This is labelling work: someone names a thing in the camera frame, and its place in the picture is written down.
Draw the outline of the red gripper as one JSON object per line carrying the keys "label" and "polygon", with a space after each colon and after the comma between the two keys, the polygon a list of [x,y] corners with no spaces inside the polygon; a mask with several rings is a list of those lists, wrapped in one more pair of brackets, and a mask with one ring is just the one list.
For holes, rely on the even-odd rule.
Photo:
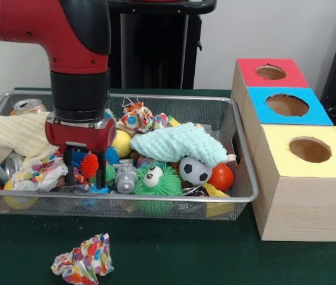
{"label": "red gripper", "polygon": [[65,148],[64,163],[68,168],[65,183],[74,184],[74,167],[72,165],[72,147],[97,151],[99,168],[96,171],[96,187],[106,187],[106,159],[104,153],[115,138],[116,122],[113,118],[103,118],[97,122],[71,123],[59,121],[54,115],[48,115],[45,122],[45,133],[51,145]]}

